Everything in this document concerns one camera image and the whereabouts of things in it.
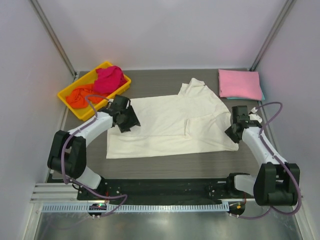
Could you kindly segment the white t shirt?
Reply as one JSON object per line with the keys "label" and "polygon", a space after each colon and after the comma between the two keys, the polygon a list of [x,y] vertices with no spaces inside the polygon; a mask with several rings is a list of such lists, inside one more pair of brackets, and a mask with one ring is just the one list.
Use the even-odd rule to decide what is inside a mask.
{"label": "white t shirt", "polygon": [[178,94],[131,99],[140,122],[129,132],[107,132],[107,159],[237,151],[225,130],[231,113],[203,82],[192,78]]}

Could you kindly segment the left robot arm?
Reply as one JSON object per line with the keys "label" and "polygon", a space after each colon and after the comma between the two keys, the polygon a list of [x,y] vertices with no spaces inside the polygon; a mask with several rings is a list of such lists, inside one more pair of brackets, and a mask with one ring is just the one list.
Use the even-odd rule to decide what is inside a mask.
{"label": "left robot arm", "polygon": [[106,194],[104,179],[87,166],[87,147],[102,133],[118,127],[121,133],[129,132],[140,122],[132,105],[127,107],[104,107],[94,116],[69,131],[55,133],[49,152],[47,166],[66,180],[75,180],[81,186],[88,187],[88,193],[95,200],[101,200]]}

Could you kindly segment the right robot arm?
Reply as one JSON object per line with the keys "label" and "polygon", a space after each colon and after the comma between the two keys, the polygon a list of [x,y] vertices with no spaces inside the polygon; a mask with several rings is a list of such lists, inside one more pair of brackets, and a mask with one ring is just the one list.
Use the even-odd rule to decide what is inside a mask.
{"label": "right robot arm", "polygon": [[225,131],[234,143],[244,142],[260,164],[256,176],[232,173],[225,192],[231,198],[248,193],[260,206],[294,206],[301,200],[300,168],[279,155],[261,128],[257,120],[235,120]]}

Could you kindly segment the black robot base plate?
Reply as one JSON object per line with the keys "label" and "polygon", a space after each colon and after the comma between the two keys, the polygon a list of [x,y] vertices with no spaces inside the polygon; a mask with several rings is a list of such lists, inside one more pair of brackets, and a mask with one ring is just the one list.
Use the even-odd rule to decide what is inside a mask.
{"label": "black robot base plate", "polygon": [[185,178],[185,179],[102,179],[95,193],[104,197],[127,195],[128,201],[156,200],[220,200],[252,198],[251,193],[237,190],[233,179]]}

